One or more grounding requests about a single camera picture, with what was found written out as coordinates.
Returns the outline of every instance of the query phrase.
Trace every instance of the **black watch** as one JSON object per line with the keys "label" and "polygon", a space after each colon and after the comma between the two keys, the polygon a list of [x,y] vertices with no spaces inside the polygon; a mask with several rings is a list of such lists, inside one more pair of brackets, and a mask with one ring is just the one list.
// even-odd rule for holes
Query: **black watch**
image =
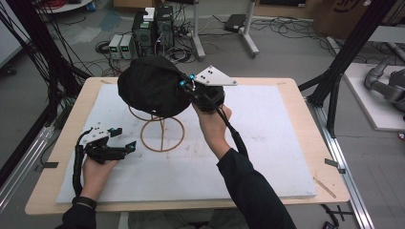
{"label": "black watch", "polygon": [[77,203],[86,204],[86,205],[90,206],[91,208],[93,208],[93,210],[95,210],[96,207],[97,207],[97,202],[94,201],[94,200],[92,200],[92,199],[90,199],[90,198],[75,197],[75,198],[72,200],[72,204],[77,204]]}

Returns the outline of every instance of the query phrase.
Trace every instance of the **white mat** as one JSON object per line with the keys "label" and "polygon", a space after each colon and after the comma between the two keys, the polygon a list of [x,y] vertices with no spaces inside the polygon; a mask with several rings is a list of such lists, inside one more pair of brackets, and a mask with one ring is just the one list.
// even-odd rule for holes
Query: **white mat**
{"label": "white mat", "polygon": [[[374,67],[375,65],[351,64],[345,72],[345,77],[348,79],[356,98],[376,130],[405,130],[405,122],[402,119],[405,114],[397,110],[392,103],[385,100],[382,94],[364,87],[366,74]],[[387,66],[384,75],[381,76],[379,81],[388,84],[390,74],[393,71],[402,69],[403,67]]]}
{"label": "white mat", "polygon": [[[255,168],[281,198],[314,197],[316,190],[307,163],[291,127],[277,87],[225,87],[225,103],[233,110],[230,121],[241,134]],[[230,198],[216,163],[203,140],[197,115],[190,106],[177,118],[184,124],[182,144],[169,153],[147,150],[139,139],[144,121],[134,118],[117,94],[117,85],[104,85],[98,93],[84,130],[97,122],[123,128],[109,146],[122,147],[136,140],[137,149],[114,169],[99,201],[148,201]],[[180,128],[166,121],[164,145],[176,144]],[[160,145],[160,125],[148,126],[150,145]],[[69,162],[57,202],[70,202],[74,155]]]}

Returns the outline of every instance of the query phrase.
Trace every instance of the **black cap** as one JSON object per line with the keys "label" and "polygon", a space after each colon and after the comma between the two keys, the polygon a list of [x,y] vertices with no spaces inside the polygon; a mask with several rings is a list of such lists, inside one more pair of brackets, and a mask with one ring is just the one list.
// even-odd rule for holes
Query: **black cap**
{"label": "black cap", "polygon": [[190,100],[180,86],[182,72],[161,55],[131,62],[118,78],[118,94],[129,106],[159,117],[184,111]]}

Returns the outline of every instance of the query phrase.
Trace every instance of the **person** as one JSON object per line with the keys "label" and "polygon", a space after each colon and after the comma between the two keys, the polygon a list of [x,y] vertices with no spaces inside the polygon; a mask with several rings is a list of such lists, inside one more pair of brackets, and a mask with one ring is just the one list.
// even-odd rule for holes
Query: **person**
{"label": "person", "polygon": [[[253,168],[246,156],[232,149],[225,140],[226,126],[217,114],[202,112],[193,107],[199,117],[204,139],[218,158],[217,164],[226,188],[249,228],[296,228],[285,205],[278,198],[265,177]],[[227,118],[232,111],[225,105]],[[83,166],[84,186],[81,196],[97,200],[116,161],[100,165],[87,158]],[[63,215],[63,224],[56,229],[96,228],[96,210],[89,204],[77,202]]]}

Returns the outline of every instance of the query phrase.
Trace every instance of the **person's left hand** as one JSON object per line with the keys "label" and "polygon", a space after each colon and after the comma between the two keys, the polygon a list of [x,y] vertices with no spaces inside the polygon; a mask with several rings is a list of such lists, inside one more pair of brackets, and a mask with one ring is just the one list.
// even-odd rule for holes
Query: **person's left hand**
{"label": "person's left hand", "polygon": [[87,156],[83,164],[84,186],[80,196],[97,200],[118,160],[98,164]]}

